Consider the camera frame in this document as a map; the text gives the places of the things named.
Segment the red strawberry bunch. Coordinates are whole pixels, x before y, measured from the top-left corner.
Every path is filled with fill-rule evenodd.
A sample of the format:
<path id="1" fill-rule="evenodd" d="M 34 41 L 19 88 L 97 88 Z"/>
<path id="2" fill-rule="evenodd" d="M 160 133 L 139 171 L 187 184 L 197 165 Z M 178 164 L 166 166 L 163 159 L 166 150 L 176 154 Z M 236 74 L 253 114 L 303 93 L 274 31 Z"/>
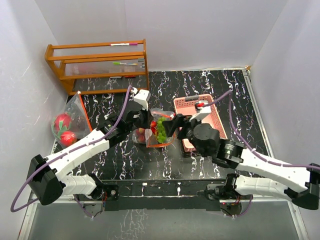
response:
<path id="1" fill-rule="evenodd" d="M 156 121 L 152 121 L 150 127 L 147 129 L 138 128 L 134 132 L 135 142 L 138 144 L 145 144 L 146 141 L 156 133 Z"/>

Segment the green grape cluster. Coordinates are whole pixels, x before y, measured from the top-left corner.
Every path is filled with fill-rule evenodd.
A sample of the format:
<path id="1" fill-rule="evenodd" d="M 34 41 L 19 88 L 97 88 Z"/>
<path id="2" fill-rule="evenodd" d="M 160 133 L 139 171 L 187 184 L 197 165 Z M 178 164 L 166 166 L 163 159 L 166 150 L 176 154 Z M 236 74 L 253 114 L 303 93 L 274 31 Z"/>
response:
<path id="1" fill-rule="evenodd" d="M 163 121 L 166 121 L 165 117 L 160 117 L 156 121 L 156 139 L 159 144 L 169 144 L 172 141 L 172 137 L 168 137 L 163 125 Z"/>

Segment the clear orange zip bag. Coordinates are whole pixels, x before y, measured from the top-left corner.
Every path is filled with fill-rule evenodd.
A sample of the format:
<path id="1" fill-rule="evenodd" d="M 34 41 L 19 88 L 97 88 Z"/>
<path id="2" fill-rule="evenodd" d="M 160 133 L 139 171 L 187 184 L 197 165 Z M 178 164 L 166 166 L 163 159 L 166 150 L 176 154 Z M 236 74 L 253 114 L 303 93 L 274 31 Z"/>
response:
<path id="1" fill-rule="evenodd" d="M 71 117 L 71 126 L 69 130 L 75 133 L 77 141 L 86 137 L 93 129 L 90 124 L 87 111 L 85 109 L 84 102 L 82 100 L 82 93 L 78 91 L 71 99 L 66 103 L 64 110 L 60 113 L 67 113 Z M 60 143 L 60 140 L 56 140 L 63 148 L 67 148 Z"/>

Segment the red apple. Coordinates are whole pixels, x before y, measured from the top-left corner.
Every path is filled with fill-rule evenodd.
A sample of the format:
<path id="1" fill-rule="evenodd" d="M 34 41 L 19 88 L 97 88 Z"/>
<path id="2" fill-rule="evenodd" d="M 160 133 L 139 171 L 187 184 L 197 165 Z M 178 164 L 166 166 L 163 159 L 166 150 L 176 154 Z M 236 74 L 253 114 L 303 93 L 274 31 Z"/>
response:
<path id="1" fill-rule="evenodd" d="M 73 145 L 76 141 L 76 134 L 72 131 L 64 131 L 60 136 L 60 143 L 65 147 Z"/>

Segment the red green dragon fruit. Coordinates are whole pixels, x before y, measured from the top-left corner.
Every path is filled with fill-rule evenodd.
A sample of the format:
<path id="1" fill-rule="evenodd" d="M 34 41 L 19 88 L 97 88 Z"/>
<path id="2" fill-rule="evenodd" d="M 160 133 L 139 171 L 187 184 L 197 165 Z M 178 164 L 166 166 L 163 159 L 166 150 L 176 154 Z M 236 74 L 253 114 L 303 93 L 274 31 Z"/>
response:
<path id="1" fill-rule="evenodd" d="M 59 114 L 51 123 L 51 131 L 56 140 L 66 139 L 72 136 L 70 131 L 72 118 L 68 113 Z"/>

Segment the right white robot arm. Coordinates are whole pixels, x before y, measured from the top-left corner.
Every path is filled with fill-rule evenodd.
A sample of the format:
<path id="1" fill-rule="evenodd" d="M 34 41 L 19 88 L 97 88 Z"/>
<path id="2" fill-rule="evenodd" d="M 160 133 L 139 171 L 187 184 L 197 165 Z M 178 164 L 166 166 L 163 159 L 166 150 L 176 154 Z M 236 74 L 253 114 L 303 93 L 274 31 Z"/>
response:
<path id="1" fill-rule="evenodd" d="M 258 177 L 229 173 L 223 185 L 209 184 L 208 199 L 240 199 L 242 196 L 270 196 L 288 200 L 307 210 L 320 207 L 320 167 L 317 164 L 294 165 L 250 150 L 244 144 L 220 137 L 208 123 L 182 114 L 162 122 L 165 133 L 187 139 L 203 157 L 225 169 L 251 172 Z"/>

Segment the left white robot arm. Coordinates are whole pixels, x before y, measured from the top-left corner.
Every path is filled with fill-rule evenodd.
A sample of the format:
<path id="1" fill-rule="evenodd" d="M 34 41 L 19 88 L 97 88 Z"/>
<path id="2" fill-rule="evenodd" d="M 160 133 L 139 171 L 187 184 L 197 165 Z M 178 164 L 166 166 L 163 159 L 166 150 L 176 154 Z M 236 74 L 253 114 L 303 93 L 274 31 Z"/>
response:
<path id="1" fill-rule="evenodd" d="M 103 195 L 103 183 L 93 174 L 69 176 L 77 166 L 93 156 L 111 149 L 124 141 L 138 128 L 150 126 L 152 115 L 136 102 L 129 102 L 124 113 L 110 115 L 87 136 L 63 149 L 42 157 L 32 158 L 28 185 L 43 206 L 55 202 L 63 195 L 87 195 L 93 200 Z"/>

